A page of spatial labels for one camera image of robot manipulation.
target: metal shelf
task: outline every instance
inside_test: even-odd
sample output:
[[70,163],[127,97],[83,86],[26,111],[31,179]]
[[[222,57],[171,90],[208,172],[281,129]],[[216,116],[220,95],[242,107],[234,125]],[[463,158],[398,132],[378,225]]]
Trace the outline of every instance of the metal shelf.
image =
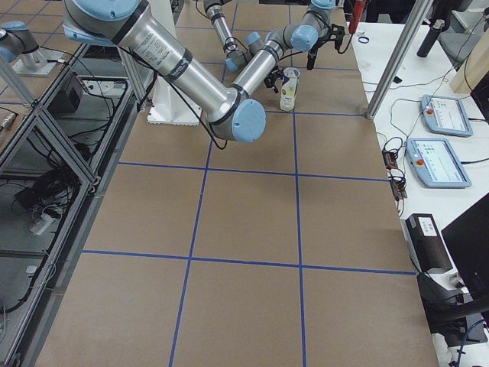
[[[15,136],[0,152],[0,299],[11,307],[27,295],[20,307],[8,314],[6,334],[0,342],[0,366],[12,363],[19,350],[23,366],[29,365],[25,356],[32,358],[34,364],[32,349],[42,345],[59,306],[59,298],[50,289],[59,289],[60,284],[67,286],[101,202],[99,195],[106,190],[138,113],[139,101],[132,85],[134,73],[131,78],[121,61],[84,59],[87,50],[83,45],[75,52],[39,100],[16,75],[10,74],[8,64],[0,63],[0,76],[21,100],[32,106]],[[147,86],[152,73],[140,66],[134,70]],[[73,71],[91,94],[110,100],[84,93],[76,112],[51,115],[47,107]],[[80,154],[78,143],[89,147],[89,158]],[[63,217],[55,219],[41,235],[34,235],[29,229],[42,207],[26,211],[15,201],[15,194],[23,187],[32,187],[39,176],[53,169],[47,156],[69,167],[79,187]],[[35,280],[26,273],[31,265],[38,269]]]

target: blue tape grid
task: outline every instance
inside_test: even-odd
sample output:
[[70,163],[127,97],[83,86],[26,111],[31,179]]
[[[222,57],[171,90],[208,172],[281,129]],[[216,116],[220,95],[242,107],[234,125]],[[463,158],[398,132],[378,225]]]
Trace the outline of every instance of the blue tape grid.
[[[20,0],[17,0],[5,13],[8,13],[9,10],[13,9]],[[43,11],[48,3],[36,14]],[[289,24],[291,23],[291,11],[290,7],[288,8],[289,12]],[[235,29],[235,21],[236,15],[238,13],[238,5],[235,6],[235,13],[232,20],[232,31],[256,31],[256,30],[247,30],[247,29]],[[49,37],[42,44],[45,45],[54,34],[59,34],[58,32],[60,26],[56,28],[54,32],[35,32],[40,34],[49,34]],[[189,28],[189,29],[203,29],[203,30],[212,30],[212,28],[197,28],[197,27],[180,27],[177,28]],[[213,65],[223,65],[223,63],[207,63]],[[290,58],[290,65],[293,66],[293,57]],[[346,70],[346,71],[357,71],[356,69],[345,69],[345,68],[329,68],[329,67],[317,67],[319,70]],[[222,81],[225,78],[225,67],[222,74]],[[16,102],[4,102],[7,104],[20,104]],[[289,113],[289,112],[277,112],[277,111],[267,111],[268,113]],[[183,308],[186,299],[186,289],[189,280],[189,274],[191,270],[192,261],[204,261],[204,262],[217,262],[217,263],[226,263],[226,264],[240,264],[240,265],[258,265],[258,266],[271,266],[271,267],[281,267],[281,268],[296,268],[299,271],[299,291],[300,291],[300,319],[301,319],[301,340],[302,340],[302,351],[303,351],[303,367],[307,367],[307,348],[306,348],[306,315],[305,315],[305,307],[304,307],[304,282],[303,282],[303,269],[315,269],[315,270],[323,270],[323,271],[349,271],[349,272],[361,272],[361,273],[375,273],[375,274],[392,274],[392,275],[410,275],[414,276],[415,273],[411,271],[394,271],[394,270],[382,270],[382,269],[366,269],[366,268],[343,268],[343,267],[332,267],[332,266],[322,266],[322,265],[306,265],[303,264],[303,253],[302,253],[302,239],[301,239],[301,216],[300,216],[300,190],[299,190],[299,177],[317,177],[317,178],[326,178],[326,179],[339,179],[339,180],[367,180],[367,181],[379,181],[379,182],[388,182],[387,179],[375,179],[375,178],[367,178],[367,177],[340,177],[340,176],[329,176],[329,175],[316,175],[316,174],[300,174],[298,167],[298,154],[297,154],[297,137],[296,137],[296,115],[309,114],[309,115],[344,115],[344,116],[352,116],[359,117],[361,115],[356,114],[342,114],[342,113],[308,113],[308,112],[296,112],[295,109],[292,111],[293,116],[293,146],[294,146],[294,173],[282,173],[282,172],[268,172],[268,171],[240,171],[240,170],[232,170],[232,169],[222,169],[222,168],[210,168],[209,162],[212,154],[212,142],[209,142],[209,149],[206,158],[206,166],[205,167],[187,167],[187,166],[174,166],[174,165],[164,165],[164,164],[145,164],[138,162],[119,162],[122,165],[134,165],[134,166],[144,166],[144,167],[162,167],[162,168],[176,168],[176,169],[187,169],[187,170],[198,170],[204,171],[202,186],[200,191],[199,203],[196,211],[196,219],[193,227],[193,235],[192,241],[190,244],[189,255],[188,256],[178,256],[178,255],[163,255],[163,254],[144,254],[137,252],[111,252],[111,251],[102,251],[102,250],[92,250],[86,249],[83,250],[83,253],[86,254],[98,254],[98,255],[121,255],[121,256],[135,256],[135,257],[147,257],[147,258],[165,258],[172,260],[180,260],[186,261],[186,273],[183,281],[183,288],[180,295],[180,305],[176,319],[175,331],[173,335],[172,349],[170,354],[170,360],[168,362],[169,367],[173,367],[173,362],[176,353],[176,344],[178,340],[178,334],[180,330],[180,323],[182,320]],[[235,259],[222,259],[222,258],[202,258],[202,257],[194,257],[193,250],[196,241],[196,234],[199,227],[199,218],[202,209],[203,197],[206,189],[206,181],[207,181],[207,173],[209,171],[221,171],[221,172],[233,172],[233,173],[248,173],[248,174],[273,174],[273,175],[284,175],[284,176],[293,176],[295,177],[295,189],[296,189],[296,220],[297,220],[297,251],[298,251],[298,264],[290,264],[290,263],[276,263],[276,262],[266,262],[266,261],[244,261],[244,260],[235,260]]]
[[[236,4],[236,6],[235,6],[235,14],[234,14],[234,17],[232,19],[231,32],[234,30],[234,27],[235,27],[236,14],[238,13],[238,6],[239,6],[239,4]],[[222,78],[221,78],[222,82],[224,82],[225,75],[226,75],[226,68],[223,67]],[[204,177],[202,179],[202,189],[200,190],[200,198],[199,198],[199,205],[197,206],[196,221],[195,221],[195,224],[193,227],[192,242],[190,244],[190,250],[189,250],[189,258],[188,258],[187,263],[186,263],[185,278],[183,280],[183,289],[182,289],[182,294],[180,297],[180,305],[178,308],[178,314],[176,317],[175,333],[173,335],[173,343],[171,346],[170,361],[168,362],[168,367],[173,367],[173,361],[175,359],[176,342],[178,340],[178,332],[180,330],[180,322],[182,320],[183,306],[185,304],[186,287],[188,284],[190,267],[191,267],[192,260],[193,260],[193,248],[194,248],[195,241],[196,241],[197,229],[199,228],[199,218],[200,218],[200,210],[202,209],[202,200],[204,197],[204,193],[206,191],[207,173],[209,172],[209,162],[211,159],[211,154],[212,154],[212,141],[209,141],[209,150],[207,151],[206,168],[204,170]]]

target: black monitor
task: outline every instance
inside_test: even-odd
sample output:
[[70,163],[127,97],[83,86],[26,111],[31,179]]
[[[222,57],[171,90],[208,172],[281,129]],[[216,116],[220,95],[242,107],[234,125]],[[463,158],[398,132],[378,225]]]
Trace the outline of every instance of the black monitor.
[[[442,236],[472,298],[488,298],[489,194],[446,226]],[[489,322],[489,307],[481,314]]]

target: desk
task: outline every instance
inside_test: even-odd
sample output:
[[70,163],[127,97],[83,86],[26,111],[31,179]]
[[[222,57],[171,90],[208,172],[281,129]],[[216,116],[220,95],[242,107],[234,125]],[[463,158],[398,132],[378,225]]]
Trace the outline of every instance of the desk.
[[[364,32],[364,35],[370,38],[370,42],[367,44],[359,43],[358,39],[353,42],[364,82],[378,82],[402,29],[403,25],[400,24],[360,23],[357,32]],[[417,57],[416,52],[427,31],[428,27],[422,26],[415,37],[397,73],[397,76],[403,80],[399,86],[429,82],[436,77],[445,75],[451,69],[452,65],[439,43],[435,44],[428,57]],[[466,95],[456,95],[450,89],[449,80],[454,75],[454,70],[448,73],[446,81],[441,86],[441,80],[436,80],[427,86],[390,90],[374,119],[377,131],[385,134],[388,138],[402,136],[390,125],[390,109],[396,99],[421,100],[424,94],[433,94],[439,86],[440,88],[436,92],[438,95],[466,97]],[[375,85],[364,84],[364,88],[366,91],[374,90]],[[368,99],[373,95],[373,93],[366,94]],[[472,98],[464,98],[463,103],[469,117],[483,118]],[[409,132],[419,113],[419,103],[399,101],[393,108],[393,122],[405,132]],[[489,125],[485,122],[471,122],[471,125],[474,129],[474,135],[470,138],[446,137],[450,140],[461,161],[475,161],[489,157]],[[439,138],[440,136],[428,132],[423,123],[423,118],[420,118],[410,137]],[[382,138],[380,138],[380,143],[381,146],[384,145]],[[405,208],[401,219],[407,218],[412,213],[431,213],[441,230],[489,191],[489,162],[465,166],[465,170],[471,178],[472,186],[463,190],[426,189],[419,183],[413,169],[409,167],[407,159],[403,162],[406,171],[408,198],[404,201]],[[448,274],[433,275],[433,277],[445,287],[450,287],[448,277],[453,272],[455,270]],[[468,346],[464,351],[467,355],[463,357],[462,365],[484,365],[489,360],[489,344]]]

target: robotic arm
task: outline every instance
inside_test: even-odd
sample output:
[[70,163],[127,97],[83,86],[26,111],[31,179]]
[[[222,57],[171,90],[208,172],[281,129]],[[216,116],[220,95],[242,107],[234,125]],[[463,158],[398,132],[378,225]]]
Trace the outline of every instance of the robotic arm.
[[70,24],[127,47],[206,112],[219,138],[253,142],[265,129],[263,106],[237,86],[226,88],[151,15],[146,0],[65,0]]
[[267,78],[286,50],[310,51],[331,33],[335,0],[312,0],[300,24],[272,31],[263,42],[248,36],[249,50],[238,50],[222,5],[206,0],[206,13],[222,42],[226,65],[244,69],[230,87],[222,85],[192,53],[151,15],[147,0],[64,0],[65,33],[72,39],[128,48],[168,83],[180,88],[206,112],[206,124],[218,138],[253,142],[265,129],[263,106],[249,96]]
[[[260,50],[264,49],[264,42],[257,32],[253,32],[246,40],[249,50],[240,51],[238,49],[236,39],[232,37],[222,13],[222,6],[230,1],[204,0],[204,7],[222,43],[222,48],[226,54],[226,66],[230,71],[236,71],[245,67]],[[266,49],[276,55],[270,47],[273,49],[276,47],[274,45],[278,45],[280,56],[277,56],[282,57],[285,51],[289,49],[310,52],[314,47],[319,48],[325,43],[325,37],[329,41],[332,36],[330,15],[334,7],[335,0],[312,0],[299,24],[287,25],[285,28],[272,31],[267,36],[268,47]]]
[[47,64],[28,26],[21,21],[8,21],[0,25],[0,57],[10,63],[18,55],[21,55],[24,66],[30,70],[37,70]]

